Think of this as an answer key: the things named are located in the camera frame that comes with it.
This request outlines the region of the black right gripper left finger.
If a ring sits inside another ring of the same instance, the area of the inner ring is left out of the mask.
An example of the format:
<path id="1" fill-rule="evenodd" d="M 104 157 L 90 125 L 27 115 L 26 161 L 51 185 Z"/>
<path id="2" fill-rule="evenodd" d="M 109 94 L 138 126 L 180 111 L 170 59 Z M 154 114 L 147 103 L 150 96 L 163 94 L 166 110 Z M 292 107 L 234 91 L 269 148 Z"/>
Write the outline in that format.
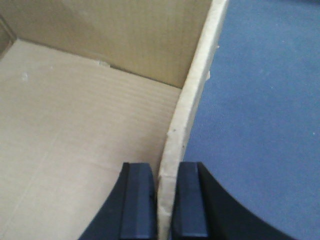
<path id="1" fill-rule="evenodd" d="M 81 240 L 155 240 L 155 185 L 148 163 L 122 165 L 119 177 Z"/>

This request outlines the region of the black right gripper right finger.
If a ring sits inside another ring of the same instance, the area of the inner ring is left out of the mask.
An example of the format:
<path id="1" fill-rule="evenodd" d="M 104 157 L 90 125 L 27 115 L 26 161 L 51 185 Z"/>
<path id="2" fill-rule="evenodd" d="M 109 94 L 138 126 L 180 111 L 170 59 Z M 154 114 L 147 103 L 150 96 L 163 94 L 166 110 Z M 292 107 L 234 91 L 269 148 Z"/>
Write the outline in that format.
<path id="1" fill-rule="evenodd" d="M 235 200 L 202 162 L 179 164 L 173 240 L 290 240 Z"/>

